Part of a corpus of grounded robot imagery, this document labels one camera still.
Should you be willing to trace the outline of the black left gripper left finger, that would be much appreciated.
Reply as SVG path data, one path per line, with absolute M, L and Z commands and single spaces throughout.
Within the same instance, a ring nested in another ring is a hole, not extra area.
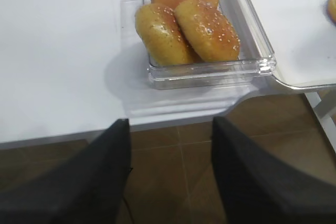
M 1 193 L 1 223 L 115 223 L 131 170 L 127 119 L 52 170 Z

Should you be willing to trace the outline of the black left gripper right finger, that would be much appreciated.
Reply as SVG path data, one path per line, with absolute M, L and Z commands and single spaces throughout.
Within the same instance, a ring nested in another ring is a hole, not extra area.
M 223 117 L 212 167 L 228 223 L 335 223 L 335 186 L 272 156 Z

